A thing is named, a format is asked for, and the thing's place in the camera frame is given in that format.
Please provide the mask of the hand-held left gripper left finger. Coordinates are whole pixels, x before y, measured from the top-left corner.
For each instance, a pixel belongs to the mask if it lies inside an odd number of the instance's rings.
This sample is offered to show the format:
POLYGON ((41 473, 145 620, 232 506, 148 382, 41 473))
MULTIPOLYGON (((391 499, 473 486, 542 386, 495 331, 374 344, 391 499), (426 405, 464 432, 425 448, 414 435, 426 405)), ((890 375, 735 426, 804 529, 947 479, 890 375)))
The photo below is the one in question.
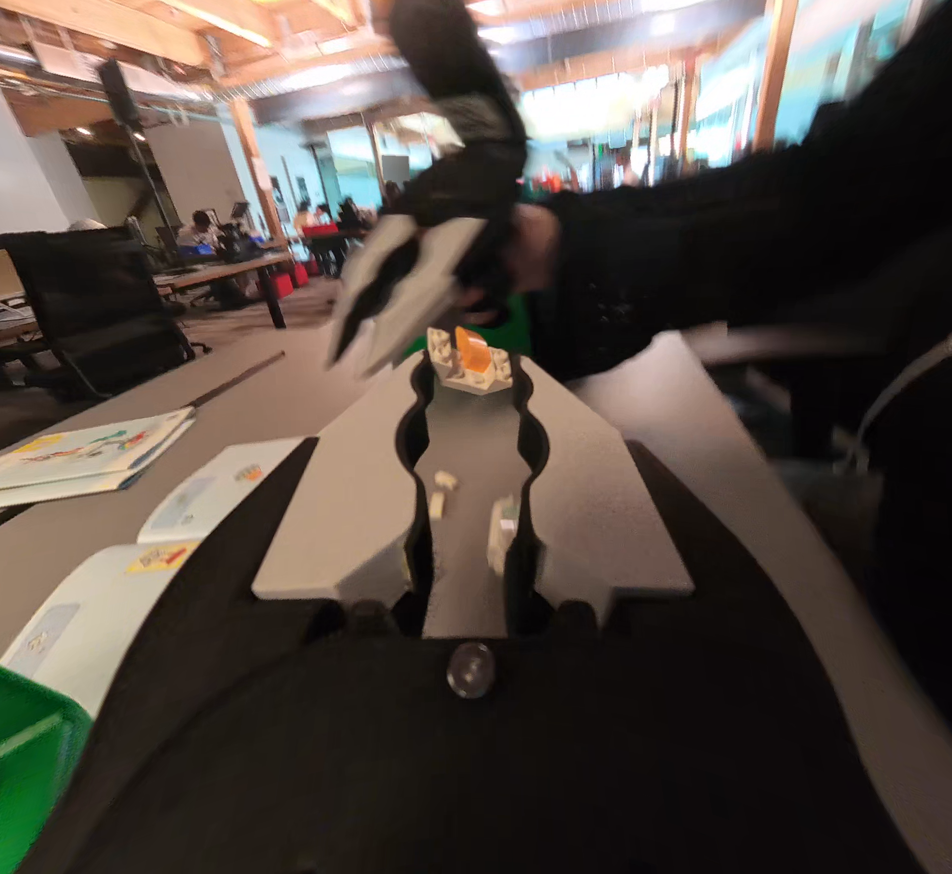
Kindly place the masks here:
POLYGON ((434 580, 428 502, 434 371, 423 352, 324 428, 252 583, 262 601, 374 605, 422 636, 434 580))

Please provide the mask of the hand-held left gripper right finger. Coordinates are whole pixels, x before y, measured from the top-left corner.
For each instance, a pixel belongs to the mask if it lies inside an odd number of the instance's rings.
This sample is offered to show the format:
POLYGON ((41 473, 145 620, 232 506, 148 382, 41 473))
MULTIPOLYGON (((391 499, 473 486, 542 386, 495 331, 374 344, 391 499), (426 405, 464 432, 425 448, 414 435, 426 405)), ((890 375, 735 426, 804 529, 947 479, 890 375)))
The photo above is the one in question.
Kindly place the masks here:
POLYGON ((517 451, 530 474, 506 551, 506 629, 540 632, 566 604, 603 628, 629 599, 695 591, 622 434, 535 362, 518 357, 517 451))

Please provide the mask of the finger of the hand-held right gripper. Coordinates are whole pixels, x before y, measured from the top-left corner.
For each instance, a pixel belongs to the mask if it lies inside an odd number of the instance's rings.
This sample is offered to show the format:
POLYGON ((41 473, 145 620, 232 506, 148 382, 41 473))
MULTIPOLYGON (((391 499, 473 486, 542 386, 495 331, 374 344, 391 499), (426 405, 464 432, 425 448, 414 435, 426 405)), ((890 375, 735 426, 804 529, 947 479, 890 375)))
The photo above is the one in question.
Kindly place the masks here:
POLYGON ((395 286, 411 272, 419 256, 417 230, 409 215, 385 215, 350 254, 331 312, 328 368, 341 360, 363 324, 384 310, 395 286))
POLYGON ((384 310, 369 320, 363 376, 392 363, 433 320, 453 306, 460 286, 458 267, 487 226, 484 219, 454 218, 426 230, 418 227, 419 256, 415 265, 395 286, 384 310))

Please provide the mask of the white and orange lego assembly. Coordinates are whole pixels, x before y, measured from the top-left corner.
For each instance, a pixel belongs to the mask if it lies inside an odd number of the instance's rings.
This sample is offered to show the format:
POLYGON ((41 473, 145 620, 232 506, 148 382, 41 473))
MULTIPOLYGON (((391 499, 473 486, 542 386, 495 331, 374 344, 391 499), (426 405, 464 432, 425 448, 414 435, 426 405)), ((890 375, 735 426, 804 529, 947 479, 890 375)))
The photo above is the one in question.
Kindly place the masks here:
POLYGON ((456 326, 452 332, 429 327, 426 349, 445 387, 475 396, 512 388, 513 372, 506 350, 491 346, 476 331, 456 326))

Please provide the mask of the green plastic parts bin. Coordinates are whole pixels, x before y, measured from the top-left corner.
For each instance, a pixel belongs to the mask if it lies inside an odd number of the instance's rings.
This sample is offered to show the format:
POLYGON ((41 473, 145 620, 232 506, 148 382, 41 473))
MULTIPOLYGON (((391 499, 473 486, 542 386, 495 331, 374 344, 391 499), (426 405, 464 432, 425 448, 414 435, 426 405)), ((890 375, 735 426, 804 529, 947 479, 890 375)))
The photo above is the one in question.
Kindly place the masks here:
POLYGON ((92 720, 76 701, 1 669, 1 871, 15 872, 82 754, 92 720))

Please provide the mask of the white lego body assembly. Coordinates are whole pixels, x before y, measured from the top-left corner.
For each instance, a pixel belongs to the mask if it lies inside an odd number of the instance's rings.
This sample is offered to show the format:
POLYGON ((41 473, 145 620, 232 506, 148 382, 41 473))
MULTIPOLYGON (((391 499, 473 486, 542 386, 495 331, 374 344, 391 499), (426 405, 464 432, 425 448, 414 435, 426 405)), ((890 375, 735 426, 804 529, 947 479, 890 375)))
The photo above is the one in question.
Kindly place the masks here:
POLYGON ((518 531, 520 509, 520 500, 514 495, 507 495, 494 500, 490 511, 486 560, 500 579, 505 574, 506 555, 518 531))

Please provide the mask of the person's right hand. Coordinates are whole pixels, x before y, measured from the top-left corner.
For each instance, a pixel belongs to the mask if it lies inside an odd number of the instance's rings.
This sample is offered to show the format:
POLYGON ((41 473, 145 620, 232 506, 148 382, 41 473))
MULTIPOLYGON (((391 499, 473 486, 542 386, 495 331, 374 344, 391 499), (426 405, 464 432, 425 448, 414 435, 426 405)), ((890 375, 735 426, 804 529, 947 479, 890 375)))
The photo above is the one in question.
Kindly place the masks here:
POLYGON ((558 218, 541 205, 519 204, 514 209, 513 228, 506 265, 514 292, 525 294, 551 287, 560 252, 558 218))

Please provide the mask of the wooden office table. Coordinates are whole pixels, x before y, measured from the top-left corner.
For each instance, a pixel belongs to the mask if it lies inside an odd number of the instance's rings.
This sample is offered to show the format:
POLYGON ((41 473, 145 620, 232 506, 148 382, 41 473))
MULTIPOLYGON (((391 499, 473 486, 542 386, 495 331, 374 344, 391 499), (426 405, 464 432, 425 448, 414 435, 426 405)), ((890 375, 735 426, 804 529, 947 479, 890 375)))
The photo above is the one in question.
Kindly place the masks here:
POLYGON ((285 267, 292 267, 293 264, 292 253, 288 250, 282 250, 268 252, 254 260, 193 266, 189 271, 181 274, 158 273, 151 278, 159 289, 181 291, 252 273, 256 277, 259 294, 268 306, 268 313, 274 328, 284 330, 288 326, 277 295, 274 279, 278 271, 287 271, 285 267))

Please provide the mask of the closed instruction booklet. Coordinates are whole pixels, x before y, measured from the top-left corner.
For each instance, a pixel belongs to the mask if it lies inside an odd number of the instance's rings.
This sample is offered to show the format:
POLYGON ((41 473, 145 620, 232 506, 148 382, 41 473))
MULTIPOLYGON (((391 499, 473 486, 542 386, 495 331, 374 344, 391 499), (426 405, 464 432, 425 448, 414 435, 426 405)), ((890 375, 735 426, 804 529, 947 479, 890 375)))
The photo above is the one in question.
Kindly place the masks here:
POLYGON ((3 510, 112 492, 181 438, 194 422, 188 406, 163 415, 36 437, 1 456, 3 510))

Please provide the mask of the open instruction booklet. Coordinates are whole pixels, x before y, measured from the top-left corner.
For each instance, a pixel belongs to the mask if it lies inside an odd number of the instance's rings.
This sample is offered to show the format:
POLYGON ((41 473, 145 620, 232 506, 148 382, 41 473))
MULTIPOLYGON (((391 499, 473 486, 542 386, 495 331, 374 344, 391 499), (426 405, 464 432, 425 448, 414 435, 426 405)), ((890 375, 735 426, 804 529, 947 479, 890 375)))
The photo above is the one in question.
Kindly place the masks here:
POLYGON ((2 673, 77 703, 94 721, 131 643, 184 563, 301 446, 234 444, 175 487, 133 544, 105 548, 61 582, 2 656, 2 673))

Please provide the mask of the black mesh office chair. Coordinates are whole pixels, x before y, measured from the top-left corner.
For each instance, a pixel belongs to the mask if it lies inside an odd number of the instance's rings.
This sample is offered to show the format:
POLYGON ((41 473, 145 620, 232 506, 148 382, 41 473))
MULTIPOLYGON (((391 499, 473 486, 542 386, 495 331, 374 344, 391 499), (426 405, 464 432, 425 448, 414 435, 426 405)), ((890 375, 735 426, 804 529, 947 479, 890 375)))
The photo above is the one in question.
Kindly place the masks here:
POLYGON ((23 388, 60 402, 105 400, 195 360, 126 227, 2 236, 39 342, 2 347, 23 388))

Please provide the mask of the person's black sweater torso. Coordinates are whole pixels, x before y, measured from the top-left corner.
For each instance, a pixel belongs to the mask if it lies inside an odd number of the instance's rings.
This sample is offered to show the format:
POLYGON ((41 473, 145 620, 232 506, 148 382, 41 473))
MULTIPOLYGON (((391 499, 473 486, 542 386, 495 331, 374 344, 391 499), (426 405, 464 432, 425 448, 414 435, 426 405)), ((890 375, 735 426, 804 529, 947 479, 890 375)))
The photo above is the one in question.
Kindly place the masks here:
POLYGON ((887 387, 870 409, 863 444, 883 479, 871 604, 910 667, 950 683, 950 338, 887 387))

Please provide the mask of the black hanging speaker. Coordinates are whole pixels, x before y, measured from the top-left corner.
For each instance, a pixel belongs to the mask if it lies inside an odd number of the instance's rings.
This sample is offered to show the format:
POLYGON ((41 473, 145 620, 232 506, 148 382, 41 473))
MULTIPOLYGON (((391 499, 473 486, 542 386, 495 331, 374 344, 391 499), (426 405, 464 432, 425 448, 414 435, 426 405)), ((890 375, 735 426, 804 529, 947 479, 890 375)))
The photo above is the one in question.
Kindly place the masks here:
POLYGON ((115 122, 127 131, 143 132, 140 109, 126 83, 122 65, 114 58, 106 59, 99 65, 97 73, 115 122))

